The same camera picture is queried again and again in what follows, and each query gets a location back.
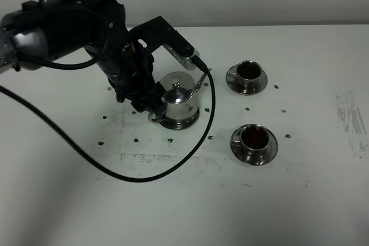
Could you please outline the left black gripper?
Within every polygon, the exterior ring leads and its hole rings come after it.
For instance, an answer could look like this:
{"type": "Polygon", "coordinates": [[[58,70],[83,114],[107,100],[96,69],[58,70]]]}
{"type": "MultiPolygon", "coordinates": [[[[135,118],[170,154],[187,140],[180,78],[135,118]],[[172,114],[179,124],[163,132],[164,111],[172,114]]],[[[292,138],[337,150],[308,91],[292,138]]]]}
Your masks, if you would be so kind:
{"type": "Polygon", "coordinates": [[[132,41],[125,8],[116,0],[39,0],[21,10],[21,61],[26,69],[45,66],[78,70],[97,64],[116,91],[139,112],[162,117],[163,87],[155,83],[152,55],[132,41]]]}

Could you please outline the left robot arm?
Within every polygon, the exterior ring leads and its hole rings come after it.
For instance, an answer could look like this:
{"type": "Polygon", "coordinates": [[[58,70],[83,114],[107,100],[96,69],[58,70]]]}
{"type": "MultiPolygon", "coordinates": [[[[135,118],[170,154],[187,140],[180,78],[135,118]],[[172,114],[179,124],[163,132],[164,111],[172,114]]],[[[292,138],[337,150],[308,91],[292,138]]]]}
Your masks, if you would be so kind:
{"type": "Polygon", "coordinates": [[[78,70],[97,65],[118,102],[138,112],[164,113],[163,87],[154,80],[153,56],[127,30],[116,0],[40,0],[1,19],[1,69],[78,70]]]}

